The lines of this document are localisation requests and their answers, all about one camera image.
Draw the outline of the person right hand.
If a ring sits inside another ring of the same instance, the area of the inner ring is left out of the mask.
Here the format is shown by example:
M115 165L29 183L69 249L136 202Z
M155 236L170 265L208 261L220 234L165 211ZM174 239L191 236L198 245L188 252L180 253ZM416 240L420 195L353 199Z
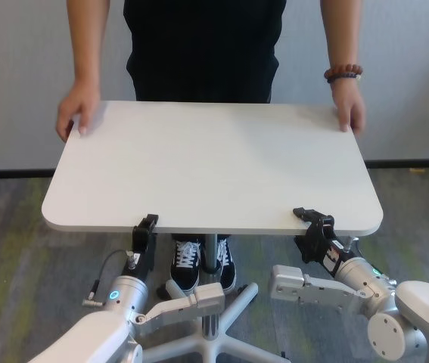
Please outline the person right hand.
M79 117L78 130L84 135L89 128L100 101L100 85L91 80L76 80L68 95L59 103L56 132L66 142Z

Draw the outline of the person left hand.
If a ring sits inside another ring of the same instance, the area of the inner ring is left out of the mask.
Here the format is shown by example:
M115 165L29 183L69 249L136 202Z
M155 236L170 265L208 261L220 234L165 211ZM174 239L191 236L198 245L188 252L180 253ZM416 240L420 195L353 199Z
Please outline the person left hand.
M340 78L331 83L331 93L337 110L340 130L355 135L365 129L365 103L355 79Z

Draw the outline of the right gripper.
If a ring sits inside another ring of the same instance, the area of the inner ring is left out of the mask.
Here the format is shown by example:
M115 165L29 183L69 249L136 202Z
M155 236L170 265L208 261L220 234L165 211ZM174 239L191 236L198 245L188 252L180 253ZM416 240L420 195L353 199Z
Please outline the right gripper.
M302 261L319 263L335 278L341 266L351 259L351 252L344 248L334 232L334 217L303 207L293 208L293 214L312 223L304 236L294 237Z

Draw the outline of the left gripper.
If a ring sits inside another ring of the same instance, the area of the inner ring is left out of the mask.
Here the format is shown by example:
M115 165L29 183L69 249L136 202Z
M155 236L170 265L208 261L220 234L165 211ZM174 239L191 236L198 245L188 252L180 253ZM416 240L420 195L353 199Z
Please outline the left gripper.
M146 282L148 274L154 269L154 255L157 245L157 235L154 229L159 216L147 214L132 232L132 251L138 254L138 261L134 268L130 268L128 262L122 270L122 275L137 278Z

